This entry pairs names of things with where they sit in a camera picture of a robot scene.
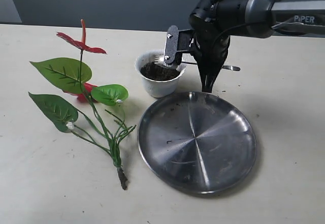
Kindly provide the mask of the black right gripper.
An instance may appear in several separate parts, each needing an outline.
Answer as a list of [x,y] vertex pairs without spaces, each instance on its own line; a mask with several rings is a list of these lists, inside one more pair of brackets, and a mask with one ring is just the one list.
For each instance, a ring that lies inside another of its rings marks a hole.
[[189,16],[191,29],[183,30],[193,40],[193,44],[186,41],[187,47],[177,52],[179,30],[172,25],[168,28],[163,65],[167,68],[177,68],[182,63],[182,55],[189,53],[197,62],[203,92],[211,92],[214,82],[228,56],[230,36],[222,35],[222,28],[217,19],[191,13]]

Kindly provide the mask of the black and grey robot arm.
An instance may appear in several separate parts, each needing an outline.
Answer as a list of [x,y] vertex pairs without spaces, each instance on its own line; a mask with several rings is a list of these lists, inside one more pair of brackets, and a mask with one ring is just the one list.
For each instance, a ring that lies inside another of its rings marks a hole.
[[202,91],[210,93],[228,56],[231,36],[323,35],[324,0],[200,0],[188,21],[190,29],[169,27],[158,61],[175,69],[182,55],[190,54],[199,69]]

